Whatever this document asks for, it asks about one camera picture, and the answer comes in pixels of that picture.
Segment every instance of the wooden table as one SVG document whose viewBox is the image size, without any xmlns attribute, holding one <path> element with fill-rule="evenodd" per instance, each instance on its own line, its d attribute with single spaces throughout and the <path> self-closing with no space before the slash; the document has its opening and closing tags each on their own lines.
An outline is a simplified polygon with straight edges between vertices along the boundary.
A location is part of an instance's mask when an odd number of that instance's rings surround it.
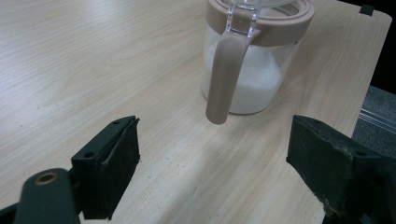
<svg viewBox="0 0 396 224">
<path fill-rule="evenodd" d="M 391 18 L 313 3 L 274 103 L 219 126 L 200 90 L 205 0 L 1 1 L 0 207 L 136 115 L 141 162 L 111 223 L 321 223 L 285 161 L 292 115 L 352 135 Z"/>
</svg>

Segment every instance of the sugar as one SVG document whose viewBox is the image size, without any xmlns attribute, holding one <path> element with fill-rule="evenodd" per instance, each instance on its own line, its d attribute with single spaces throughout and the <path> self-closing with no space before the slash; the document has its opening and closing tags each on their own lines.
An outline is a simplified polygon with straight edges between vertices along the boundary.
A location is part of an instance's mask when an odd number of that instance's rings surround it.
<svg viewBox="0 0 396 224">
<path fill-rule="evenodd" d="M 202 90 L 207 97 L 216 44 L 205 51 L 205 77 Z M 269 49 L 249 47 L 242 63 L 230 112 L 251 114 L 264 110 L 273 101 L 283 76 Z"/>
</svg>

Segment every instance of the table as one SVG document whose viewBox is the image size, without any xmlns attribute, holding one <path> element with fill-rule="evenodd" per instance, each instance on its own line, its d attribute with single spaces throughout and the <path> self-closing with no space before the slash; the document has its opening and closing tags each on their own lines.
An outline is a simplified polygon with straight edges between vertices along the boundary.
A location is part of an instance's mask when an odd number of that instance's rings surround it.
<svg viewBox="0 0 396 224">
<path fill-rule="evenodd" d="M 1 1 L 0 207 L 136 115 L 141 162 L 111 223 L 321 223 L 286 163 L 292 115 L 352 135 L 391 17 L 313 4 L 273 104 L 214 125 L 200 90 L 205 0 Z"/>
</svg>

